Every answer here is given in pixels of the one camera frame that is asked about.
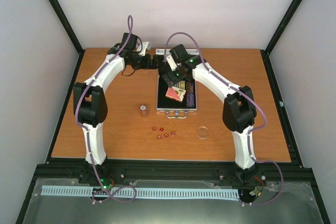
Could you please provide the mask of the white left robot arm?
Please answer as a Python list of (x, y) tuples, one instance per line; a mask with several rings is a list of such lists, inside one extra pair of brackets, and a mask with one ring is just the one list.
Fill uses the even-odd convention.
[(103, 123), (108, 114), (105, 92), (127, 65), (138, 70), (149, 69), (151, 64), (151, 56), (146, 53), (150, 43), (133, 34), (125, 35), (129, 40), (124, 38), (121, 45), (112, 47), (95, 73), (73, 87), (74, 116), (85, 137), (86, 161), (96, 165), (90, 176), (100, 184), (109, 177), (109, 170), (101, 165), (107, 158), (103, 145)]

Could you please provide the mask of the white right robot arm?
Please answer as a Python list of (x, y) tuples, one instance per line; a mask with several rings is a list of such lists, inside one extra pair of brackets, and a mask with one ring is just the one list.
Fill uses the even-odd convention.
[(246, 184), (256, 172), (251, 140), (257, 111), (251, 88), (230, 82), (207, 63), (199, 50), (192, 54), (182, 44), (164, 49), (159, 73), (169, 87), (182, 80), (194, 80), (222, 101), (222, 120), (232, 133), (235, 147), (234, 177), (239, 184)]

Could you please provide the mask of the red playing card deck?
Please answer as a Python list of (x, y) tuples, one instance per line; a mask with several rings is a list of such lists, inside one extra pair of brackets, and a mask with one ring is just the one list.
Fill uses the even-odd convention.
[(178, 102), (182, 102), (184, 100), (185, 95), (186, 90), (173, 86), (167, 89), (165, 97)]

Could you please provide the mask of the blue texas holdem card deck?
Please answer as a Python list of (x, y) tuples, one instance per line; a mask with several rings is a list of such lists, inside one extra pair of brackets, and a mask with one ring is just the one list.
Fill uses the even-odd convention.
[(180, 88), (180, 89), (186, 89), (186, 82), (184, 80), (179, 81), (176, 85), (176, 87)]

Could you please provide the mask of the purple poker chip tube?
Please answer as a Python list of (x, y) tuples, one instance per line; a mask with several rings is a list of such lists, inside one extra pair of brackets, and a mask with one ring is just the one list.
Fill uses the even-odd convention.
[(195, 107), (194, 85), (191, 82), (186, 83), (186, 106)]

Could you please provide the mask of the aluminium poker case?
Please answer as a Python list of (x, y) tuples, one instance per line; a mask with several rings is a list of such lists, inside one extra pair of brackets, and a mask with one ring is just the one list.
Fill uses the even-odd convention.
[[(163, 65), (161, 65), (160, 68), (158, 68), (158, 85), (157, 85), (157, 95), (156, 95), (156, 110), (158, 112), (164, 112), (166, 114), (166, 117), (169, 119), (185, 119), (187, 115), (191, 112), (197, 111), (197, 92), (196, 92), (196, 82), (195, 80), (184, 80), (186, 83), (191, 82), (194, 85), (194, 95), (195, 95), (195, 107), (189, 108), (186, 106), (186, 95), (184, 97), (184, 100), (182, 102), (178, 102), (169, 98), (165, 97), (165, 94), (167, 92), (167, 89), (169, 88), (165, 81), (162, 79), (162, 75), (167, 72), (168, 64), (165, 61), (165, 54), (169, 54), (169, 50), (164, 49), (157, 49), (155, 51), (155, 55), (163, 55), (164, 61)], [(190, 66), (192, 70), (192, 64), (199, 63), (200, 57), (199, 52), (196, 49), (186, 49), (187, 52), (191, 55), (191, 58), (187, 60), (187, 64)]]

